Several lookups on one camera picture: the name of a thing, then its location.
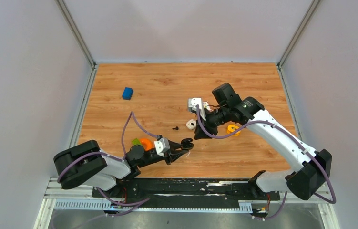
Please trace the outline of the white earbud charging case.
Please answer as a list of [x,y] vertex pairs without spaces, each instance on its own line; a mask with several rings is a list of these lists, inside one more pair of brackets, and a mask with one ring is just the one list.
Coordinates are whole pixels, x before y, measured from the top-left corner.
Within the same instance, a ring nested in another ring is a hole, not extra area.
[[186,123],[186,127],[189,129],[189,130],[194,130],[197,126],[197,121],[194,120],[194,119],[191,119],[189,120],[187,123]]

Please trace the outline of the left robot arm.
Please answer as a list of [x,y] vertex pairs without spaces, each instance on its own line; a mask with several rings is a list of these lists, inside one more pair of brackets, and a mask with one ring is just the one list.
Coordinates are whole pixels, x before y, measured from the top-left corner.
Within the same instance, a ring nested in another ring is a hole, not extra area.
[[53,161],[58,172],[57,182],[63,189],[87,185],[117,197],[123,190],[119,180],[129,181],[141,173],[141,167],[160,161],[169,165],[193,147],[191,138],[176,143],[163,137],[155,141],[149,150],[142,145],[134,145],[121,158],[106,153],[97,141],[90,140],[58,153]]

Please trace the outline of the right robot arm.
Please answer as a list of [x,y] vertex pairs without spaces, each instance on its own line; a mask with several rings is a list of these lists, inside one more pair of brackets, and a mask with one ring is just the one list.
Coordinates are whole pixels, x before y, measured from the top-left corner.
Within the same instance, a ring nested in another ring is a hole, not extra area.
[[204,107],[201,98],[190,98],[188,110],[196,114],[198,139],[225,139],[247,128],[269,143],[289,164],[289,170],[262,170],[249,181],[249,193],[261,199],[269,192],[291,192],[301,200],[316,196],[328,203],[336,202],[330,182],[332,155],[304,143],[286,130],[253,97],[241,99],[231,84],[224,83],[212,91],[217,106]]

